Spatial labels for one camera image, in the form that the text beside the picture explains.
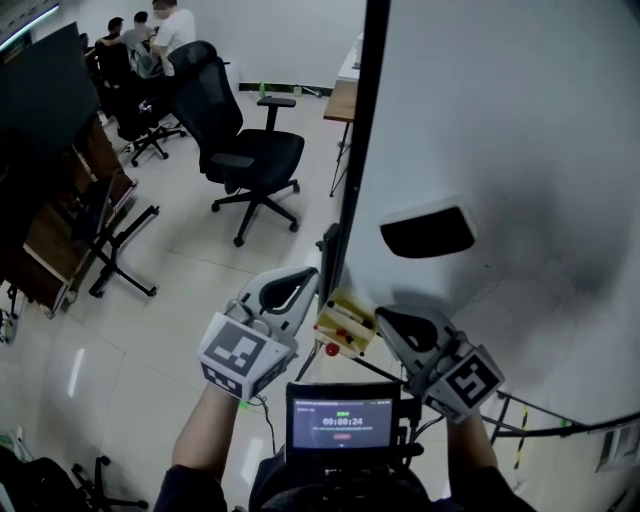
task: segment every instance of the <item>white panel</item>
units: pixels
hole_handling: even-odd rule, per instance
[[[538,404],[640,409],[638,51],[622,0],[394,0],[343,282],[443,308]],[[382,218],[455,196],[475,247],[386,248]]]

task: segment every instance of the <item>red knob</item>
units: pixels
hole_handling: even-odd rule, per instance
[[[327,353],[327,355],[329,357],[335,357],[340,353],[340,347],[338,345],[336,345],[335,343],[329,343],[324,348],[324,351]]]

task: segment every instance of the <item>display screen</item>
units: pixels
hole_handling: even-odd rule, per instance
[[[293,447],[340,450],[391,444],[393,401],[294,400]]]

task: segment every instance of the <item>black chair back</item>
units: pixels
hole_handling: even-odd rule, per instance
[[[171,110],[200,146],[201,172],[215,179],[207,163],[215,153],[225,152],[243,123],[224,62],[205,41],[178,48],[169,60],[175,69]],[[224,183],[222,173],[215,181]]]

